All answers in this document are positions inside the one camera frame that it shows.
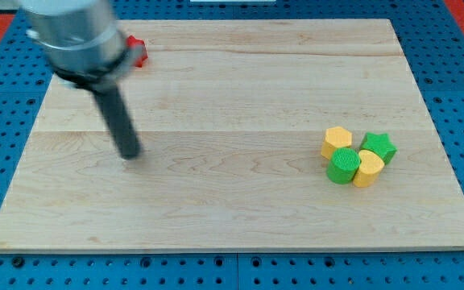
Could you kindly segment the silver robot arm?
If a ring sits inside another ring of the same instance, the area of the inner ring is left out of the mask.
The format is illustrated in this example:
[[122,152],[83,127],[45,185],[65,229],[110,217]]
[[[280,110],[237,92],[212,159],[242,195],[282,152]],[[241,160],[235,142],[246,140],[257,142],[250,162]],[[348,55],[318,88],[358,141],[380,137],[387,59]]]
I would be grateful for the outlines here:
[[116,83],[147,55],[128,43],[108,0],[18,0],[53,72],[79,87]]

